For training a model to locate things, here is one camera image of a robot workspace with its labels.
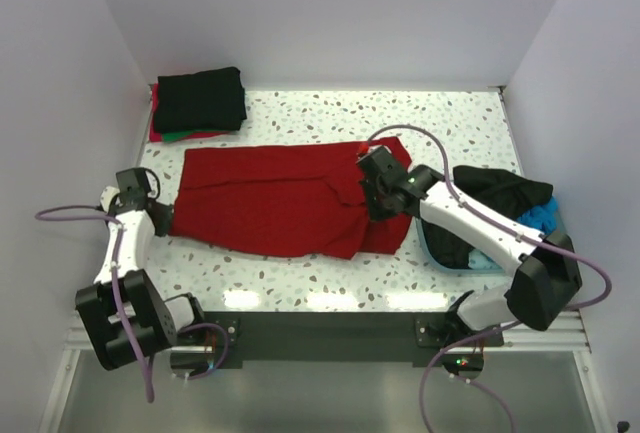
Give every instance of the white speckled tabletop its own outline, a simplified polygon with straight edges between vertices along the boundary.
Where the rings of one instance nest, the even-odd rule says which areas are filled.
[[[237,134],[145,146],[141,165],[158,173],[160,201],[175,200],[186,149],[353,141],[392,123],[431,130],[443,141],[452,167],[520,172],[496,92],[247,91],[246,104],[248,120]],[[437,149],[424,137],[397,134],[414,163],[442,169]],[[467,290],[507,281],[501,274],[438,272],[426,262],[413,225],[395,255],[360,253],[350,261],[263,257],[184,238],[154,238],[147,271],[163,297],[190,291],[211,311],[433,311]]]

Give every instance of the stack of folded clothes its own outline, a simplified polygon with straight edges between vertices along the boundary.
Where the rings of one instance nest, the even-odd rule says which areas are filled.
[[[238,131],[247,119],[240,70],[161,76],[153,88],[149,141],[209,138]]]

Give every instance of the red folded cloth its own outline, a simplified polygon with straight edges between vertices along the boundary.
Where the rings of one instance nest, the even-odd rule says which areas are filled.
[[[374,144],[411,163],[397,138]],[[170,234],[268,256],[393,254],[411,219],[369,220],[360,145],[187,150]]]
[[[149,142],[160,143],[162,141],[162,135],[157,133],[153,129],[153,115],[156,113],[158,107],[158,84],[156,83],[151,87],[151,124],[149,125]],[[209,132],[209,131],[197,131],[191,133],[189,136],[185,136],[183,140],[192,140],[197,138],[211,138],[213,136],[224,135],[224,132]]]

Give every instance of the gray wall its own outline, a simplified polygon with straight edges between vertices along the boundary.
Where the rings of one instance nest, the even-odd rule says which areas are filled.
[[[104,225],[43,225],[42,208],[96,204],[132,145],[146,87],[104,0],[0,0],[0,431],[35,431],[74,291]]]
[[[506,84],[555,0],[107,0],[148,81],[235,64],[253,87]]]
[[[613,296],[584,311],[615,419],[640,424],[640,0],[558,0],[506,91],[528,175],[556,185],[579,251]],[[584,268],[584,296],[601,291]]]

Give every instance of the blue cloth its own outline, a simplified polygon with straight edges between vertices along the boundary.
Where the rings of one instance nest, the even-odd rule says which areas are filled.
[[[558,203],[554,197],[546,205],[534,206],[516,221],[524,226],[530,226],[542,231],[545,235],[552,233],[558,227],[553,214],[558,211]],[[480,250],[469,253],[469,268],[472,270],[500,270],[501,268]]]

